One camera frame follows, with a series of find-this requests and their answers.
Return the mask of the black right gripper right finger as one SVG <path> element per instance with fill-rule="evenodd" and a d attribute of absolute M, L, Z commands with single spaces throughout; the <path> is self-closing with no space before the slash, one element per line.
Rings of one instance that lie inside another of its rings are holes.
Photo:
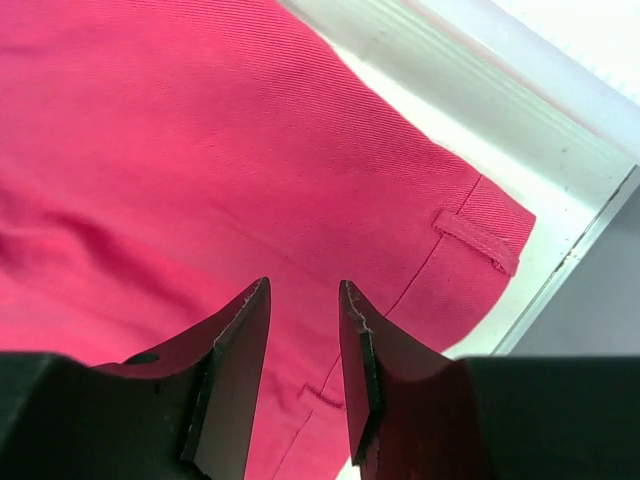
<path fill-rule="evenodd" d="M 349 280 L 339 337 L 351 459 L 363 479 L 492 479 L 470 372 L 393 324 Z"/>

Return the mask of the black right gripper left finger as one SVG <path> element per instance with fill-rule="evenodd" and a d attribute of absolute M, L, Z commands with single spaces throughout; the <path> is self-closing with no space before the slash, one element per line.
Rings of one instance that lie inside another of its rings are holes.
<path fill-rule="evenodd" d="M 98 366 L 90 478 L 243 478 L 270 312 L 261 278 L 175 337 Z"/>

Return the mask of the pink trousers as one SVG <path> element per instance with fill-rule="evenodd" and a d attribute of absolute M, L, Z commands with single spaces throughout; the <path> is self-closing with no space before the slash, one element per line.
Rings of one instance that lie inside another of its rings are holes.
<path fill-rule="evenodd" d="M 275 1 L 1 5 L 1 346 L 121 361 L 268 277 L 250 479 L 348 457 L 338 286 L 430 348 L 534 216 Z"/>

